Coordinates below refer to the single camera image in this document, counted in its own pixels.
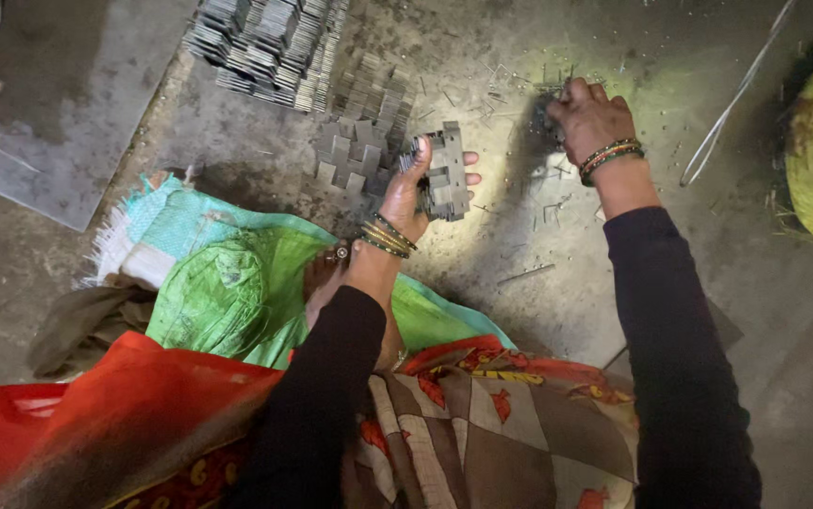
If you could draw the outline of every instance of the wire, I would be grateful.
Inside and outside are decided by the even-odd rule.
[[[711,157],[711,152],[714,151],[714,148],[717,146],[717,141],[720,139],[720,132],[723,131],[724,125],[727,123],[727,119],[730,116],[730,111],[733,110],[733,106],[736,105],[737,101],[743,96],[746,92],[746,89],[752,84],[752,80],[755,78],[755,75],[758,73],[758,67],[761,65],[761,61],[764,59],[764,56],[767,54],[767,50],[771,47],[771,43],[774,42],[777,35],[780,34],[780,31],[783,29],[784,26],[784,19],[786,15],[789,14],[790,10],[792,9],[793,5],[796,3],[797,0],[788,0],[784,7],[780,10],[780,14],[777,15],[777,19],[774,20],[774,24],[771,26],[771,33],[767,37],[767,42],[764,43],[764,47],[761,48],[761,51],[758,52],[758,56],[755,57],[755,61],[752,62],[752,66],[749,67],[748,71],[746,72],[746,76],[743,77],[742,82],[740,82],[740,87],[737,89],[737,95],[730,101],[727,110],[724,110],[723,113],[720,114],[720,118],[717,119],[715,122],[714,127],[711,128],[705,137],[705,141],[701,143],[699,149],[696,150],[695,154],[692,156],[692,160],[690,164],[687,165],[686,169],[683,172],[683,175],[680,176],[680,187],[685,188],[689,184],[692,183],[693,180],[697,179],[701,174],[701,170],[705,168],[707,164],[707,159]],[[710,141],[710,145],[707,148],[707,152],[703,159],[701,160],[701,164],[699,164],[699,168],[695,170],[691,177],[687,179],[687,176],[692,169],[692,166],[699,160],[699,154],[705,149],[705,146]]]

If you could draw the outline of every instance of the brown cloth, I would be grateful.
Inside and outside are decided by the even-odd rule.
[[[98,286],[61,296],[29,347],[33,375],[64,378],[92,368],[121,334],[146,331],[156,296],[139,286]]]

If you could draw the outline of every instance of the green bangle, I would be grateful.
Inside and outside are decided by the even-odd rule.
[[[628,156],[630,154],[637,154],[639,157],[645,157],[645,152],[642,151],[641,148],[627,148],[626,150],[620,150],[616,154],[611,154],[610,156],[605,157],[598,161],[592,168],[589,168],[581,177],[582,177],[582,185],[586,186],[587,188],[593,188],[594,182],[592,182],[592,173],[601,168],[601,165],[606,163],[607,161],[616,159],[617,157]]]
[[[398,237],[400,240],[404,241],[404,243],[407,246],[409,246],[410,249],[412,249],[413,251],[418,251],[419,250],[419,248],[416,247],[415,244],[410,242],[408,238],[401,235],[400,232],[397,230],[397,228],[395,228],[394,226],[391,226],[390,221],[388,219],[385,219],[385,217],[382,214],[378,214],[378,212],[376,212],[375,213],[375,218],[378,219],[378,221],[381,221],[381,224],[384,225],[385,227],[387,227],[390,231],[392,231],[396,237]]]
[[[393,249],[391,249],[390,247],[387,247],[387,246],[382,246],[382,245],[378,244],[377,242],[375,242],[374,240],[372,240],[372,239],[368,238],[368,236],[362,236],[362,237],[359,237],[359,238],[361,238],[361,239],[362,239],[362,240],[364,240],[365,242],[367,242],[367,243],[369,243],[369,244],[371,244],[371,245],[373,245],[373,246],[377,247],[378,249],[380,249],[380,250],[382,250],[382,251],[387,251],[387,252],[389,252],[391,255],[393,254],[393,255],[400,256],[400,257],[401,257],[401,258],[403,258],[404,260],[406,260],[406,259],[408,259],[408,258],[409,258],[409,254],[406,254],[406,253],[401,253],[400,251],[395,251],[395,250],[393,250]]]
[[[594,154],[592,154],[591,156],[589,156],[589,157],[588,157],[588,159],[586,159],[586,160],[585,160],[585,162],[584,162],[584,163],[582,163],[582,165],[580,165],[580,166],[579,166],[579,169],[583,169],[583,168],[585,168],[586,166],[588,166],[588,164],[589,164],[589,163],[591,163],[592,161],[594,161],[594,159],[595,159],[596,157],[598,157],[598,156],[600,156],[600,155],[604,154],[604,152],[606,152],[606,151],[610,150],[611,148],[616,148],[616,147],[619,147],[619,146],[621,146],[621,145],[626,145],[627,143],[635,143],[635,144],[636,144],[636,145],[638,145],[639,147],[641,147],[641,146],[642,146],[642,144],[641,144],[641,143],[639,143],[639,140],[637,140],[636,138],[627,138],[626,140],[618,140],[618,141],[615,141],[614,143],[611,143],[611,144],[610,144],[610,145],[608,145],[607,147],[604,147],[604,148],[602,148],[602,149],[600,149],[600,150],[596,151],[596,152],[595,152]]]

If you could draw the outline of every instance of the hand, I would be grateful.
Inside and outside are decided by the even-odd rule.
[[[564,128],[567,156],[576,166],[615,141],[635,138],[626,100],[619,95],[608,100],[603,86],[583,78],[572,80],[560,99],[548,104],[548,115]]]
[[[479,154],[475,152],[463,153],[463,164],[466,166],[471,166],[478,160]],[[428,216],[424,212],[415,211],[416,199],[419,196],[416,184],[419,179],[422,179],[431,164],[431,143],[427,136],[423,136],[419,139],[419,152],[413,159],[413,166],[391,179],[388,192],[385,193],[385,203],[378,209],[378,214],[388,219],[391,226],[397,228],[414,244],[428,227]],[[481,182],[481,175],[478,173],[466,174],[467,186],[475,186],[479,182]],[[472,199],[472,196],[473,192],[470,191],[469,199]]]

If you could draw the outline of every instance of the gray floor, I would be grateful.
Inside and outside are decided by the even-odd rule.
[[[524,131],[529,89],[507,93],[491,129],[470,109],[488,91],[485,65],[498,64],[536,82],[543,64],[551,69],[549,79],[575,64],[577,74],[603,76],[610,93],[627,98],[661,199],[690,240],[706,292],[742,332],[729,359],[753,414],[766,506],[774,508],[813,506],[813,244],[776,235],[765,207],[778,179],[772,166],[777,119],[798,90],[792,77],[813,51],[813,0],[797,4],[704,177],[688,189],[677,181],[783,4],[487,0],[470,8],[357,0],[341,41],[343,64],[363,51],[377,52],[423,76],[426,94],[418,95],[412,132],[458,120],[465,148],[481,155],[485,180],[475,203],[497,214],[474,209],[461,223],[435,224],[405,272],[488,313],[523,348],[594,365],[607,364],[624,343],[611,265],[593,217],[596,197],[558,179],[521,189],[532,154],[524,136],[511,131],[514,124]],[[183,168],[204,156],[203,190],[345,233],[351,211],[366,205],[348,204],[310,178],[309,139],[319,120],[215,90],[210,79],[206,66],[178,54],[104,203],[115,203],[141,172]],[[574,197],[560,226],[543,225],[541,207],[569,193]],[[102,212],[100,206],[97,217]],[[28,381],[26,345],[55,297],[90,270],[83,256],[93,236],[0,197],[0,382]],[[499,294],[495,283],[542,263],[557,270]]]

